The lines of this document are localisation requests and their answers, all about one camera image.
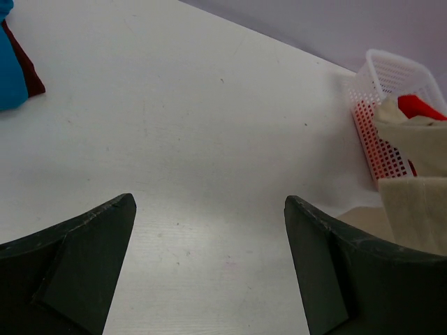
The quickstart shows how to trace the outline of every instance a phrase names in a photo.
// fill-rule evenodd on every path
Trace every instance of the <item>blue cloth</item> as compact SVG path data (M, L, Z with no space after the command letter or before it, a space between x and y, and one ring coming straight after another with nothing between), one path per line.
M0 22L13 9L13 0L0 0ZM0 27L0 110L17 108L28 99L22 68L5 31Z

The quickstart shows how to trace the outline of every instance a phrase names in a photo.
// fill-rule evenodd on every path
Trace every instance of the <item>wall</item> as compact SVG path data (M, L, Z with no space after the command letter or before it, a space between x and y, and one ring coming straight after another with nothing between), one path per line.
M351 70L372 47L401 54L425 64L447 91L446 1L183 1Z

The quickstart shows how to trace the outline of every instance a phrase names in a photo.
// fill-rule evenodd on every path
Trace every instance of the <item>laundry basket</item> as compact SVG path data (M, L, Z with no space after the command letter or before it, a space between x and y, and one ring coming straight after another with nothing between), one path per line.
M447 115L447 104L426 67L389 52L368 50L365 65L347 84L346 95L376 184L380 178L416 175L411 162L377 136L372 122L375 107L388 94L415 94Z

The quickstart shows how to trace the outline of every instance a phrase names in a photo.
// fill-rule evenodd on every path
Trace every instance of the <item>beige cloth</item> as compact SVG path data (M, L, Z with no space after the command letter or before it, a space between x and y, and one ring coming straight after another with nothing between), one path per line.
M339 219L401 246L447 255L447 121L408 119L390 97L376 109L374 123L419 177L380 179L384 209L358 207Z

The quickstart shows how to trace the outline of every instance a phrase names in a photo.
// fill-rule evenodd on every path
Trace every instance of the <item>table surface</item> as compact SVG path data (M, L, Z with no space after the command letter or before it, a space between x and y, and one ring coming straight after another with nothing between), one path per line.
M379 203L353 74L176 0L17 0L8 21L47 94L0 115L0 242L130 192L105 334L308 334L286 196Z

